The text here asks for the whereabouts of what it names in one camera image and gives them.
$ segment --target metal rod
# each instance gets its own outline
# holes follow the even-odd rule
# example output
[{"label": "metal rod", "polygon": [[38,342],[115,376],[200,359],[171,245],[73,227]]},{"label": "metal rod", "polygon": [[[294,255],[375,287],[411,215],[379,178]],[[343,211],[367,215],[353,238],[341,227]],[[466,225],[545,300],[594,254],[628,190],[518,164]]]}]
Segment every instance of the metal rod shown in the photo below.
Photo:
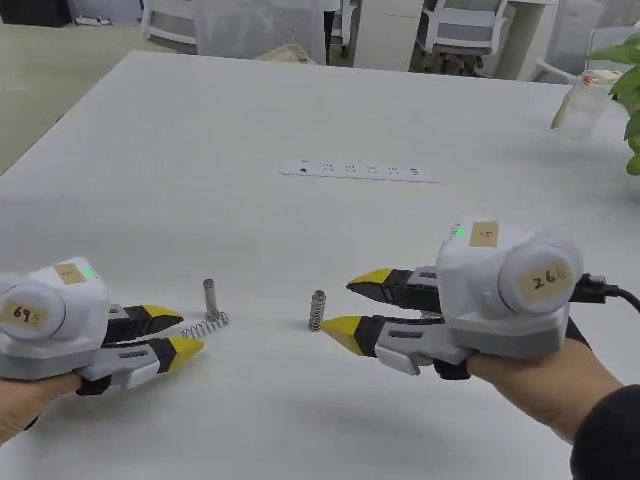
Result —
[{"label": "metal rod", "polygon": [[215,319],[220,312],[218,311],[218,303],[216,302],[216,289],[213,279],[207,278],[202,282],[204,288],[204,303],[207,307],[207,319]]}]

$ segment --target white bag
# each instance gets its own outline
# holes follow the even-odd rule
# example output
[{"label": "white bag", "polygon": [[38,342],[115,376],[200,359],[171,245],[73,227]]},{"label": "white bag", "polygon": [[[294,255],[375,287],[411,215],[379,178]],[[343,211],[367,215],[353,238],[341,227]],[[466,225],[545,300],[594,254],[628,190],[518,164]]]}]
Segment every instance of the white bag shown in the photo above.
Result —
[{"label": "white bag", "polygon": [[199,55],[255,58],[288,44],[325,63],[318,0],[193,0]]}]

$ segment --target white power strip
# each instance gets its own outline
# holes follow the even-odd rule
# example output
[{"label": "white power strip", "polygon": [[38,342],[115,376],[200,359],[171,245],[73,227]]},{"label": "white power strip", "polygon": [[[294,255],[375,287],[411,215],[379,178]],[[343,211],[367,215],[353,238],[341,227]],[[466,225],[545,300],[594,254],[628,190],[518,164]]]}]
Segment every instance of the white power strip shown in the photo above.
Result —
[{"label": "white power strip", "polygon": [[398,182],[439,183],[423,168],[395,167],[373,164],[355,164],[340,162],[319,162],[313,160],[284,160],[280,164],[283,175],[303,177],[360,178],[369,180],[392,180]]}]

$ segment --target black cable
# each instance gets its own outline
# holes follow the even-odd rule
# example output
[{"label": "black cable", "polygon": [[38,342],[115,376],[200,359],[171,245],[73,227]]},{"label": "black cable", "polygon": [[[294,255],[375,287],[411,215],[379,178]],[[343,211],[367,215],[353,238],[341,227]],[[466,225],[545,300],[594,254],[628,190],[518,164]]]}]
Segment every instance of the black cable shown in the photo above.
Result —
[{"label": "black cable", "polygon": [[636,297],[633,293],[623,290],[622,288],[619,288],[615,285],[612,285],[610,286],[610,288],[607,288],[606,295],[608,297],[624,298],[627,302],[631,304],[633,308],[635,308],[638,311],[638,313],[640,313],[640,299],[638,299],[638,297]]},{"label": "black cable", "polygon": [[617,285],[610,285],[604,277],[585,273],[571,295],[573,303],[605,303],[607,298],[623,298],[640,313],[640,299]]}]

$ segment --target dark sleeve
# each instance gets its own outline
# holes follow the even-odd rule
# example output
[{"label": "dark sleeve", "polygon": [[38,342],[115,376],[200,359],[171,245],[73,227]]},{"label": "dark sleeve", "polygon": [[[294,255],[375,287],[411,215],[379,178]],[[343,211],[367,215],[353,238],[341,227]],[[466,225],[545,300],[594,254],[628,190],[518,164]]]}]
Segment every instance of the dark sleeve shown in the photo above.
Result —
[{"label": "dark sleeve", "polygon": [[575,480],[640,479],[640,385],[605,397],[578,429],[571,454]]}]

